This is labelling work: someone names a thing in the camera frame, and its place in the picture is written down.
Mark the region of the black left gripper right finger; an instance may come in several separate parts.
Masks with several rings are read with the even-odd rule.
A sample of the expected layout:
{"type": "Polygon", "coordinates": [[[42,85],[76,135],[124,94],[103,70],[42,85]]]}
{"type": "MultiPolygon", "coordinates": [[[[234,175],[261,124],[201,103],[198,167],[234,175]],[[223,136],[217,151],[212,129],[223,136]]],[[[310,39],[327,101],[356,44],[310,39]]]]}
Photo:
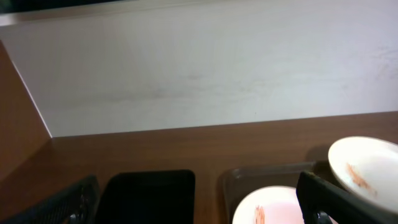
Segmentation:
{"type": "Polygon", "coordinates": [[[296,195],[304,223],[395,224],[397,215],[384,212],[327,182],[319,176],[300,173],[296,195]]]}

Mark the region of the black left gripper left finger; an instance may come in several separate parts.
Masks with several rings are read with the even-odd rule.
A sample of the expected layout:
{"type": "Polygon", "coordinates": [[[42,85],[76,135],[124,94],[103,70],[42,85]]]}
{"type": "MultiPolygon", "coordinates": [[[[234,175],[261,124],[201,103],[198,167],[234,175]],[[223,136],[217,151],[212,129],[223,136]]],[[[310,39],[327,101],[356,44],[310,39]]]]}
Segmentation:
{"type": "Polygon", "coordinates": [[[89,175],[1,224],[92,224],[99,200],[98,180],[89,175]]]}

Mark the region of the white plate with sauce streak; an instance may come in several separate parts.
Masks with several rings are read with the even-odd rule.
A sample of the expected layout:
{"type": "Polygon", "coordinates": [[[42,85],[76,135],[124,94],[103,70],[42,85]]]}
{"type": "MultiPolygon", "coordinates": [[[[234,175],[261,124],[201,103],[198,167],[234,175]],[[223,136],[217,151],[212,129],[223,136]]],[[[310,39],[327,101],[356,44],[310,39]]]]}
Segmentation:
{"type": "Polygon", "coordinates": [[[304,224],[296,188],[269,186],[257,189],[240,201],[232,224],[304,224]]]}

